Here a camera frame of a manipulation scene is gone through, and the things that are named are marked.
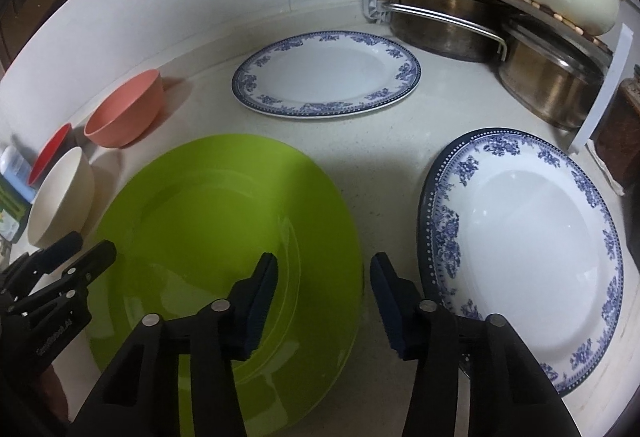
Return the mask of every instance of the red bowl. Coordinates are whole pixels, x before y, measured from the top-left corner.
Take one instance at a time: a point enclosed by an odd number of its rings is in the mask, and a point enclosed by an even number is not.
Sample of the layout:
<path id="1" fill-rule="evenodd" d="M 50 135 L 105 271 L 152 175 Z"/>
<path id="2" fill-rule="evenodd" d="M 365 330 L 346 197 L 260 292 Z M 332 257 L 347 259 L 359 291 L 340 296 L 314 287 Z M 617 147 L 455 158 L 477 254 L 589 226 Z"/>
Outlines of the red bowl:
<path id="1" fill-rule="evenodd" d="M 164 103 L 158 70 L 146 70 L 119 86 L 89 118 L 84 134 L 105 148 L 122 148 L 151 125 Z"/>
<path id="2" fill-rule="evenodd" d="M 51 139 L 47 141 L 47 144 L 33 164 L 33 168 L 31 168 L 27 184 L 35 188 L 40 187 L 45 177 L 49 175 L 53 166 L 56 165 L 56 162 L 58 162 L 66 152 L 76 146 L 78 146 L 78 141 L 76 141 L 71 123 L 68 122 L 61 126 L 60 129 L 53 134 Z"/>

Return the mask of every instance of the green plate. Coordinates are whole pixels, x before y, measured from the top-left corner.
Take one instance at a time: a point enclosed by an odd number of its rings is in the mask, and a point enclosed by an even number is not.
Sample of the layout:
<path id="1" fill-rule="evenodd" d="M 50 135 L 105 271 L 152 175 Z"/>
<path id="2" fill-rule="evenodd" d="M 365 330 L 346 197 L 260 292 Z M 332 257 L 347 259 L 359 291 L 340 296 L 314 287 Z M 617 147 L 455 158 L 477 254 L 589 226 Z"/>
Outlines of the green plate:
<path id="1" fill-rule="evenodd" d="M 260 347 L 234 364 L 249 436 L 304 417 L 342 370 L 362 301 L 356 229 L 329 177 L 292 147 L 245 134 L 180 146 L 131 179 L 96 236 L 118 250 L 90 287 L 101 369 L 142 316 L 192 315 L 271 252 L 279 277 Z M 193 435 L 187 357 L 178 383 L 180 425 Z"/>

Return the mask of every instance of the kitchen counter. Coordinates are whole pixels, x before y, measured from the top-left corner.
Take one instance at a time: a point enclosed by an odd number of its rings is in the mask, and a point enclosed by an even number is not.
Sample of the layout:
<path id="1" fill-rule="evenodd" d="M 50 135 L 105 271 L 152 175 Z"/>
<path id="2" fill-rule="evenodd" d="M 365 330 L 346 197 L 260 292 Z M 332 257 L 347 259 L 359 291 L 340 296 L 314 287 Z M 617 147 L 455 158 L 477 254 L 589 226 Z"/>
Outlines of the kitchen counter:
<path id="1" fill-rule="evenodd" d="M 287 35 L 334 28 L 334 20 L 322 21 L 322 16 L 329 15 L 324 10 L 307 25 L 298 20 L 285 28 Z M 382 25 L 357 24 L 352 28 L 391 36 Z M 172 67 L 180 65 L 184 74 L 181 78 L 171 77 L 168 66 L 161 67 L 168 87 L 167 105 L 153 130 L 124 150 L 87 148 L 95 170 L 97 196 L 85 232 L 95 227 L 117 191 L 140 168 L 167 150 L 212 134 L 254 133 L 302 150 L 331 177 L 353 215 L 366 269 L 374 253 L 385 251 L 398 274 L 419 283 L 415 250 L 418 198 L 431 163 L 450 141 L 478 128 L 507 127 L 528 131 L 559 147 L 568 145 L 566 134 L 517 103 L 491 68 L 411 47 L 422 65 L 422 79 L 414 92 L 393 106 L 327 120 L 289 120 L 255 113 L 236 101 L 230 91 L 231 77 L 250 51 L 279 39 L 283 30 L 254 35 L 259 39 L 245 46 L 242 52 L 246 54 L 205 70 L 200 70 L 202 61 L 196 62 L 188 54 L 174 60 Z M 87 111 L 78 113 L 72 122 L 81 122 Z M 585 150 L 574 159 L 605 199 L 625 261 L 622 313 L 610 347 L 590 377 L 564 398 L 582 435 L 602 437 L 640 385 L 640 276 L 626 249 L 621 199 Z M 13 258 L 28 248 L 21 240 L 14 247 Z M 553 287 L 550 286 L 550 294 L 555 292 Z M 55 366 L 75 414 L 98 376 L 82 335 Z M 360 331 L 342 375 L 306 418 L 280 435 L 399 436 L 414 372 L 415 363 L 402 362 L 388 345 L 367 276 Z M 466 435 L 468 415 L 468 382 L 461 377 L 456 432 L 460 436 Z"/>

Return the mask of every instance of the metal screw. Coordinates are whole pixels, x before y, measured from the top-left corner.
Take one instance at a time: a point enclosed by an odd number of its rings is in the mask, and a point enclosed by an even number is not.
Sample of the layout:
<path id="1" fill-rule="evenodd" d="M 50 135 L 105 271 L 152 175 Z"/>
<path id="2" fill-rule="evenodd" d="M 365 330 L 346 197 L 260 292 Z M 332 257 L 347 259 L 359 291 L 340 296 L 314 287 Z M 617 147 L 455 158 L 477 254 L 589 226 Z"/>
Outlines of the metal screw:
<path id="1" fill-rule="evenodd" d="M 222 298 L 221 300 L 216 300 L 211 304 L 211 310 L 215 312 L 228 311 L 230 307 L 231 303 L 229 303 L 229 300 L 225 300 L 224 298 Z"/>
<path id="2" fill-rule="evenodd" d="M 489 316 L 489 323 L 494 327 L 504 327 L 507 324 L 507 319 L 500 314 L 492 314 Z"/>
<path id="3" fill-rule="evenodd" d="M 153 327 L 154 325 L 157 325 L 159 321 L 160 316 L 155 313 L 147 314 L 142 318 L 142 324 L 145 325 L 145 327 Z"/>
<path id="4" fill-rule="evenodd" d="M 422 300 L 419 307 L 420 310 L 424 312 L 435 312 L 438 308 L 438 304 L 431 300 Z"/>

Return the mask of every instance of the blue floral pattern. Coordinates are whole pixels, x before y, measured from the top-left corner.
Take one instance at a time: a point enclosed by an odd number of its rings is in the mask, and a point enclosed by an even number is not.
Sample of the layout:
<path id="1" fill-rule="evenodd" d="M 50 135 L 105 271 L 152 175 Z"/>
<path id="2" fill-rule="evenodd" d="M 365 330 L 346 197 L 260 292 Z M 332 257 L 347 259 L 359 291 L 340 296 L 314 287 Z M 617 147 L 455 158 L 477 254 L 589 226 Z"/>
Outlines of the blue floral pattern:
<path id="1" fill-rule="evenodd" d="M 589 338 L 585 343 L 581 344 L 573 354 L 569 362 L 571 363 L 571 369 L 575 370 L 579 365 L 584 365 L 589 358 L 593 356 L 593 351 L 591 350 L 591 338 Z"/>
<path id="2" fill-rule="evenodd" d="M 482 321 L 482 316 L 478 312 L 478 306 L 475 305 L 472 299 L 467 300 L 467 302 L 460 307 L 460 312 L 465 318 L 471 318 L 472 320 L 480 320 Z"/>
<path id="3" fill-rule="evenodd" d="M 582 170 L 572 170 L 571 175 L 574 176 L 575 185 L 587 197 L 587 202 L 592 208 L 596 208 L 601 202 L 600 194 L 593 185 L 593 182 L 585 175 Z"/>
<path id="4" fill-rule="evenodd" d="M 389 67 L 393 70 L 385 87 L 371 89 L 366 95 L 353 100 L 299 102 L 276 98 L 260 86 L 261 69 L 275 58 L 286 55 L 280 54 L 281 52 L 304 48 L 304 45 L 313 42 L 339 44 L 351 41 L 363 45 L 350 47 L 352 49 L 367 49 L 382 44 L 382 48 L 376 47 L 373 50 L 374 55 L 380 57 L 381 62 L 388 67 L 387 70 Z M 287 38 L 256 52 L 238 67 L 231 86 L 238 100 L 259 112 L 287 117 L 330 117 L 365 112 L 395 102 L 411 93 L 419 80 L 418 60 L 401 45 L 387 38 L 362 32 L 322 31 Z"/>
<path id="5" fill-rule="evenodd" d="M 556 372 L 551 365 L 540 363 L 540 368 L 544 370 L 549 381 L 554 382 L 558 378 L 558 372 Z"/>
<path id="6" fill-rule="evenodd" d="M 351 39 L 356 43 L 364 43 L 369 47 L 372 47 L 373 45 L 377 45 L 381 41 L 384 41 L 384 38 L 381 38 L 380 36 L 374 36 L 372 34 L 363 34 L 363 33 L 351 35 Z"/>
<path id="7" fill-rule="evenodd" d="M 398 58 L 402 58 L 402 51 L 398 47 L 389 47 L 386 50 L 386 53 L 389 54 L 389 56 L 391 56 L 392 58 L 395 58 L 396 60 Z"/>
<path id="8" fill-rule="evenodd" d="M 482 149 L 498 157 L 503 157 L 507 153 L 510 155 L 520 155 L 518 141 L 505 135 L 492 136 Z"/>
<path id="9" fill-rule="evenodd" d="M 275 97 L 271 97 L 271 96 L 265 96 L 264 94 L 260 96 L 256 96 L 255 99 L 260 101 L 262 104 L 276 104 L 276 103 L 282 102 L 281 99 L 276 99 Z"/>
<path id="10" fill-rule="evenodd" d="M 460 268 L 460 246 L 456 242 L 460 216 L 446 206 L 441 206 L 433 215 L 434 246 L 438 260 L 442 262 L 447 274 L 456 277 Z"/>
<path id="11" fill-rule="evenodd" d="M 321 32 L 319 33 L 321 42 L 336 42 L 340 39 L 339 34 L 334 34 L 332 32 Z"/>
<path id="12" fill-rule="evenodd" d="M 593 327 L 591 334 L 587 334 L 587 338 L 568 353 L 565 361 L 541 359 L 540 362 L 556 390 L 564 395 L 580 385 L 602 359 L 618 324 L 623 295 L 623 262 L 615 225 L 604 200 L 587 175 L 569 157 L 542 139 L 508 129 L 484 130 L 463 136 L 451 144 L 450 151 L 441 155 L 442 162 L 431 170 L 435 180 L 423 191 L 423 196 L 429 191 L 433 196 L 428 202 L 429 220 L 424 224 L 430 241 L 426 252 L 430 261 L 427 265 L 420 257 L 420 272 L 423 274 L 424 269 L 430 269 L 435 292 L 440 294 L 444 305 L 452 312 L 469 317 L 478 312 L 476 304 L 468 298 L 468 286 L 460 286 L 466 279 L 459 276 L 465 266 L 464 249 L 458 242 L 462 220 L 453 205 L 461 200 L 459 194 L 463 193 L 462 189 L 468 187 L 475 175 L 482 171 L 483 160 L 487 157 L 483 154 L 501 158 L 526 154 L 533 160 L 540 160 L 554 172 L 560 172 L 565 182 L 575 185 L 576 191 L 584 196 L 587 210 L 596 210 L 596 221 L 597 218 L 602 221 L 600 254 L 612 265 L 607 268 L 610 274 L 607 277 L 606 301 L 599 317 L 600 325 Z M 428 290 L 429 282 L 424 278 L 423 284 Z"/>
<path id="13" fill-rule="evenodd" d="M 457 175 L 458 178 L 460 178 L 460 184 L 465 188 L 466 184 L 471 180 L 471 177 L 474 176 L 474 173 L 478 169 L 478 165 L 479 162 L 470 155 L 465 160 L 460 161 L 453 170 L 454 175 Z"/>
<path id="14" fill-rule="evenodd" d="M 602 306 L 601 316 L 607 327 L 616 325 L 616 308 L 618 306 L 618 296 L 622 294 L 618 277 L 614 276 L 607 287 L 607 301 Z"/>
<path id="15" fill-rule="evenodd" d="M 409 81 L 414 80 L 418 67 L 415 64 L 406 62 L 396 74 L 396 80 Z"/>
<path id="16" fill-rule="evenodd" d="M 247 94 L 251 94 L 258 84 L 256 83 L 258 77 L 254 74 L 248 74 L 246 71 L 242 71 L 238 76 L 238 87 L 242 89 L 243 92 Z"/>
<path id="17" fill-rule="evenodd" d="M 258 58 L 255 61 L 255 64 L 258 65 L 258 67 L 264 67 L 264 65 L 266 65 L 270 60 L 271 56 L 263 56 L 261 58 Z"/>
<path id="18" fill-rule="evenodd" d="M 558 157 L 555 157 L 554 155 L 551 155 L 551 150 L 549 150 L 548 148 L 542 148 L 538 152 L 538 159 L 543 160 L 554 168 L 560 167 L 560 159 Z"/>
<path id="19" fill-rule="evenodd" d="M 293 47 L 302 47 L 302 45 L 304 45 L 304 42 L 301 38 L 288 38 L 287 40 L 279 42 L 273 50 L 276 52 L 284 52 L 292 49 Z"/>
<path id="20" fill-rule="evenodd" d="M 380 90 L 376 90 L 375 92 L 370 93 L 368 96 L 364 96 L 365 99 L 369 101 L 373 101 L 375 99 L 380 99 L 381 97 L 386 97 L 391 94 L 391 90 L 388 88 L 382 88 Z"/>
<path id="21" fill-rule="evenodd" d="M 607 248 L 609 260 L 614 260 L 616 257 L 616 236 L 606 229 L 603 229 L 602 233 L 604 235 L 604 245 Z"/>

